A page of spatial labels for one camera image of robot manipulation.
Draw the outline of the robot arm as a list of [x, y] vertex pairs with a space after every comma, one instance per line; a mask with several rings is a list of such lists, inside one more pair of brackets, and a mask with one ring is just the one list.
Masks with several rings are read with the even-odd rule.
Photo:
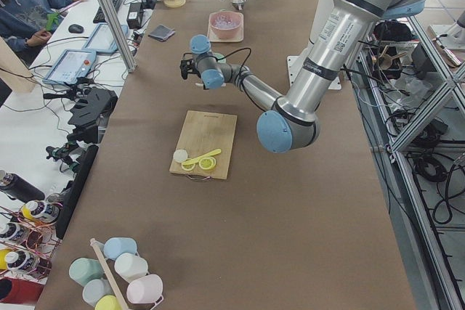
[[315, 111], [331, 82], [366, 36], [381, 19], [417, 15], [426, 0], [333, 0], [333, 9], [316, 42], [305, 57], [287, 94], [282, 95], [257, 78], [246, 66], [220, 63], [205, 35], [190, 40], [192, 59], [183, 59], [183, 78], [197, 75], [205, 89], [232, 83], [263, 109], [256, 132], [270, 152], [283, 153], [312, 144], [320, 127]]

